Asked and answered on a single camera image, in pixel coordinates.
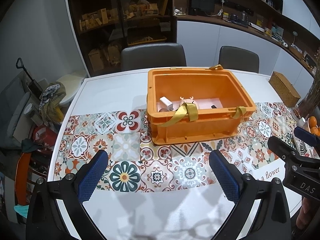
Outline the person's hand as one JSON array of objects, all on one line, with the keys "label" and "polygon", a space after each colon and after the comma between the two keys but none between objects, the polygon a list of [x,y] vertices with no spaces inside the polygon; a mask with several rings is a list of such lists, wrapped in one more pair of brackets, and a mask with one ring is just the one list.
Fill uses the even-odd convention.
[{"label": "person's hand", "polygon": [[315,213],[319,208],[319,202],[309,198],[303,198],[302,206],[300,208],[298,217],[296,219],[296,226],[303,230],[313,219]]}]

